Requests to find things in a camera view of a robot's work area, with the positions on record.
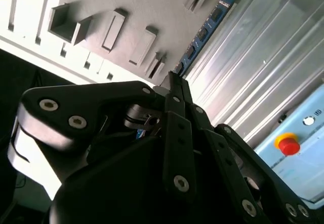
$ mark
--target red button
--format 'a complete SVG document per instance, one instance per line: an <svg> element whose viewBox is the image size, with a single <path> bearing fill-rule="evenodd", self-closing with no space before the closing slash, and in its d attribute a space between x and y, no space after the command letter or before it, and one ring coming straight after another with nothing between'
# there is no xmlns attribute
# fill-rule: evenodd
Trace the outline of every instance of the red button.
<svg viewBox="0 0 324 224"><path fill-rule="evenodd" d="M285 156L292 156L300 150L300 145L292 138L282 139L278 146Z"/></svg>

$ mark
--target light blue panel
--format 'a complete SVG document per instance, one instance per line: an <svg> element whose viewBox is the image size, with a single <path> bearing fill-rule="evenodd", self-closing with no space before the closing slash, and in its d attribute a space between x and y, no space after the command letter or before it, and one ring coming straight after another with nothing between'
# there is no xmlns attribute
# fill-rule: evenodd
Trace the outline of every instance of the light blue panel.
<svg viewBox="0 0 324 224"><path fill-rule="evenodd" d="M315 122L304 125L312 116ZM277 136L284 133L298 136L301 150L294 156L275 148ZM256 153L312 209L324 205L324 85L313 92L256 149Z"/></svg>

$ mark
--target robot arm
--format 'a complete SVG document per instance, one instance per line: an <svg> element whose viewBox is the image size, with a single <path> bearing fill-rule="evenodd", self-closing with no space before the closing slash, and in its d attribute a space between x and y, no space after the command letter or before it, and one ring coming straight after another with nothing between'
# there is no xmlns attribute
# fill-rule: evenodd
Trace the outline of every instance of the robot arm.
<svg viewBox="0 0 324 224"><path fill-rule="evenodd" d="M212 127L184 79L170 72L162 87L24 93L8 157L54 199L49 223L317 223L233 129Z"/></svg>

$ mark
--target emergency stop button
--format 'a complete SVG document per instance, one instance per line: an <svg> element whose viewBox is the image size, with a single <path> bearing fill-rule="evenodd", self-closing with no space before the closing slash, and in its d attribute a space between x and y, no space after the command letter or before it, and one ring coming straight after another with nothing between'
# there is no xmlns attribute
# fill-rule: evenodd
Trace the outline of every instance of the emergency stop button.
<svg viewBox="0 0 324 224"><path fill-rule="evenodd" d="M275 139L274 145L281 150L285 156L292 156L300 150L298 137L294 133L285 133Z"/></svg>

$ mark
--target aluminum panel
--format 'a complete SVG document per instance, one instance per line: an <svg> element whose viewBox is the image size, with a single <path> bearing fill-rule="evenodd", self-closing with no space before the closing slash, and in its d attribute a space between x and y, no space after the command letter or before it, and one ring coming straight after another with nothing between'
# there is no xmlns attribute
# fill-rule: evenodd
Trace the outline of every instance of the aluminum panel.
<svg viewBox="0 0 324 224"><path fill-rule="evenodd" d="M256 146L321 83L323 19L324 0L242 0L188 73L195 103Z"/></svg>

